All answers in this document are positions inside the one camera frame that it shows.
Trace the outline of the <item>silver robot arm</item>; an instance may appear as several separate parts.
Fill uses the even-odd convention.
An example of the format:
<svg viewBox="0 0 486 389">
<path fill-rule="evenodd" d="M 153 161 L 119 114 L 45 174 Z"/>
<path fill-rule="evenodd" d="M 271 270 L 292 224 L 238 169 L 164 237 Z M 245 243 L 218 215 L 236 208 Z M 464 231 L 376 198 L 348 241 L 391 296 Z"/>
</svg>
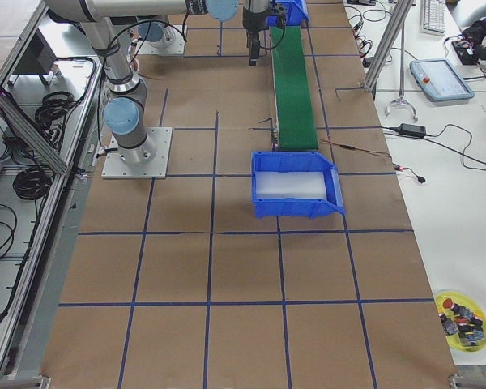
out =
<svg viewBox="0 0 486 389">
<path fill-rule="evenodd" d="M 104 108 L 104 121 L 117 141 L 121 160 L 128 165 L 148 162 L 156 154 L 156 143 L 150 140 L 143 125 L 147 87 L 122 52 L 119 33 L 112 17 L 136 17 L 138 24 L 150 28 L 169 26 L 169 15 L 210 15 L 219 21 L 230 20 L 243 6 L 242 25 L 246 30 L 249 64 L 259 59 L 259 33 L 266 30 L 266 19 L 285 16 L 284 7 L 273 1 L 47 1 L 56 15 L 80 23 L 99 59 L 112 92 Z"/>
<path fill-rule="evenodd" d="M 177 42 L 174 29 L 161 22 L 140 24 L 137 29 L 142 42 L 147 42 L 152 48 L 160 51 L 170 49 Z"/>
</svg>

